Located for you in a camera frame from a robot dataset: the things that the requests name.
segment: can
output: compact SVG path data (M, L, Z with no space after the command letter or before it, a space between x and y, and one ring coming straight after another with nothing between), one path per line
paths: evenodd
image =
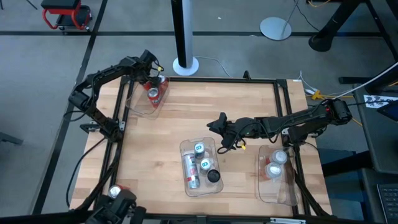
M276 150L272 153L272 155L266 158L266 164L270 164L271 162L276 162L280 165L285 164L287 161L287 153L283 150Z
M205 145L203 142L198 142L195 144L195 158L196 159L203 159L205 156Z
M197 189L200 187L198 167L194 153L184 155L185 181L188 183L189 189Z
M160 88L162 89L162 93L164 93L169 87L169 80L164 75L159 75L158 77L160 78Z
M207 173L206 185L209 187L214 186L220 179L220 172L216 169L212 169Z
M159 94L159 89L158 88L150 88L148 90L148 99L154 106L154 108L157 108L160 103L160 94Z
M122 191L122 190L130 190L130 189L128 187L124 187L124 186L118 185L118 184L113 185L108 190L108 196L111 198L116 198L119 195L120 191Z
M150 81L146 82L142 85L145 90L149 90L152 87L152 83Z
M204 158L200 161L200 173L203 175L207 175L207 172L211 168L211 162L208 158Z
M278 163L271 162L264 167L264 170L262 170L261 174L266 180L275 179L282 175L282 168Z

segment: black cap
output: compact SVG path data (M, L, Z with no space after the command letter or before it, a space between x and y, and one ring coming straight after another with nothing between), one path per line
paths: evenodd
M220 172L218 172L217 170L210 170L207 173L207 179L211 182L211 183L215 183L217 181L220 180Z

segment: concrete floor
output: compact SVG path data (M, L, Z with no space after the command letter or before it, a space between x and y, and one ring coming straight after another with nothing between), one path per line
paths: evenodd
M41 18L40 2L32 0L39 7L36 11L23 0L3 0L0 33L50 30ZM101 1L82 2L93 10L93 26ZM286 18L294 6L290 0L253 0L250 4L243 0L193 2L194 31L258 32L259 23L264 18ZM373 4L395 43L395 18L386 3L373 1ZM299 6L320 29L335 12L338 3L314 9L302 0ZM295 10L290 24L294 32L315 32L298 10ZM99 27L99 31L171 30L170 3L163 0L108 1ZM341 31L377 32L377 27L369 10L362 4ZM30 212L89 38L0 35L0 55L3 58L0 60L0 107L6 108L0 114L0 131L24 140L22 146L0 143L0 216ZM265 37L195 36L193 41L195 55L218 58L234 77L241 77L245 70L249 70L255 78L297 78L301 70L304 79L324 93L351 88L338 83L340 76L375 76L394 61L386 43L379 37L337 37L332 49L322 53L308 46L308 37L290 37L275 42ZM127 55L139 56L144 49L149 49L159 58L166 75L176 75L171 66L177 56L172 36L99 36L86 74L118 63ZM200 69L195 76L225 77L225 74L216 62L200 59ZM359 119L355 107L352 112ZM72 123L68 129L44 213L67 211L67 183L86 141L86 134L78 126L87 121L84 118ZM317 139L317 144L324 149L367 150L363 130L355 123L330 126ZM332 201L332 206L333 203L340 207L343 202Z

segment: wooden table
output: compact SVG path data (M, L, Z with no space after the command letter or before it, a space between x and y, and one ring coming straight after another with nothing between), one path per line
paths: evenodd
M293 112L307 109L302 83L297 80L287 80L287 83ZM115 80L101 89L98 108L106 116L112 116L118 88L119 80ZM286 114L282 89L280 97ZM156 120L138 118L130 113L117 183L130 187L138 197L137 204L146 207L148 213L292 216L291 207L264 203L256 198L255 160L261 145L272 145L266 139L247 139L245 151L218 155L224 182L220 193L198 198L185 194L179 145L186 139L209 136L216 141L216 148L220 147L221 136L210 132L206 124L218 119L222 111L230 120L277 116L273 86L170 82L169 96ZM102 137L98 132L91 133L86 150ZM315 144L313 139L307 141ZM81 163L71 208L79 206L97 184L105 146L104 141ZM306 144L301 146L300 154L309 191L323 209L331 213L318 152ZM301 194L297 195L298 208L303 213Z

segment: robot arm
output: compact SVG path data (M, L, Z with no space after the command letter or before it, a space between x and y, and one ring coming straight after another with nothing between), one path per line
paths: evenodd
M106 117L96 107L101 86L123 75L127 75L131 80L137 81L141 85L150 82L152 86L157 87L159 86L160 78L149 76L152 63L156 63L159 66L155 55L145 50L140 57L126 57L115 66L89 74L83 82L73 88L69 96L69 102L96 121L100 127L99 131L101 134L112 142L118 142L121 140L118 122ZM90 96L83 92L84 89L88 88L91 88Z
M345 101L324 100L319 105L307 110L299 111L283 117L261 117L261 118L239 118L233 123L227 121L225 113L221 113L218 120L208 123L210 131L223 137L221 144L226 148L226 153L236 149L237 143L244 138L271 138L289 128L291 142L302 141L307 135L314 133L328 124L342 125L348 123L352 118Z

